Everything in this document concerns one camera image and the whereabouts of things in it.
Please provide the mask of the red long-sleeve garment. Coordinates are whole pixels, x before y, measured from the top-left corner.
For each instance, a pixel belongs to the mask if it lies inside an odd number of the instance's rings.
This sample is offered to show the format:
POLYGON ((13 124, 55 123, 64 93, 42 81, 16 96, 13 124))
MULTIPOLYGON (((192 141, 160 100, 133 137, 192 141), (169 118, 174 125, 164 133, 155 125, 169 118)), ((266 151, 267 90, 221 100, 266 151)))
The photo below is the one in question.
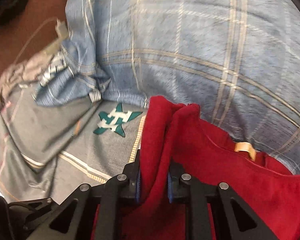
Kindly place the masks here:
POLYGON ((117 207, 116 239, 186 239, 185 205, 170 203, 171 163, 202 183, 229 184, 276 239, 300 238, 300 175, 261 152, 236 150, 229 135, 202 120, 197 104, 151 98, 141 138, 137 187, 132 205, 117 207))

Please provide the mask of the grey striped bed sheet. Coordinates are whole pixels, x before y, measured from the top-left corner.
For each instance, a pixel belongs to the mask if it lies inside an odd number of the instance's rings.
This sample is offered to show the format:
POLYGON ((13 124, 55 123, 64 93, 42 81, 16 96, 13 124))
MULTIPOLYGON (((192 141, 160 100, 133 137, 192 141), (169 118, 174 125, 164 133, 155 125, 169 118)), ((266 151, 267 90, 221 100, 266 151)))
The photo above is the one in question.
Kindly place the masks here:
POLYGON ((18 87, 0 108, 0 195, 7 202, 52 198, 95 186, 135 160, 147 111, 80 98, 38 106, 34 87, 18 87))

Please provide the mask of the crumpled light grey cloth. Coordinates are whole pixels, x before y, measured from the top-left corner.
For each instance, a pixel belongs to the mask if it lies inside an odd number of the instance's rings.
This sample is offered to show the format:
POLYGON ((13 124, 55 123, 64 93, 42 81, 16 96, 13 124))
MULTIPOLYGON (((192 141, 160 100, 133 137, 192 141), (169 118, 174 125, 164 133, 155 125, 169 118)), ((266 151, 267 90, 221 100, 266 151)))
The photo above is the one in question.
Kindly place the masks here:
POLYGON ((11 64, 0 77, 0 108, 6 103, 12 90, 21 84, 37 81, 48 65, 53 55, 37 53, 29 60, 11 64))

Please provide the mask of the blue plaid duvet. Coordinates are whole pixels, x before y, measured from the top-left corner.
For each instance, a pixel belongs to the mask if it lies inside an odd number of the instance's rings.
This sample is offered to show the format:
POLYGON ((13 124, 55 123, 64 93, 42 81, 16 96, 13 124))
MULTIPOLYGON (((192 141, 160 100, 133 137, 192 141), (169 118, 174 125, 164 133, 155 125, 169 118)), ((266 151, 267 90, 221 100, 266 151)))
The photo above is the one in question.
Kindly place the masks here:
POLYGON ((68 38, 34 99, 90 96, 201 117, 300 174, 300 11, 292 0, 68 0, 68 38))

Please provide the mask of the white charger plug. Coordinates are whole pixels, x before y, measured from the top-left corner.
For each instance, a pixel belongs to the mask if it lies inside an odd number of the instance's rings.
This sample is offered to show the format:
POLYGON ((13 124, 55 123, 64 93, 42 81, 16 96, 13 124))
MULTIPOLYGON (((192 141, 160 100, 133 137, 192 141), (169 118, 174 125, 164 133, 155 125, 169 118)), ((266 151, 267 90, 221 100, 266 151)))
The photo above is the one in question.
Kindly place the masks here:
POLYGON ((55 31, 60 40, 64 40, 64 39, 68 38, 68 36, 69 36, 67 24, 64 21, 57 20, 57 24, 55 26, 55 31))

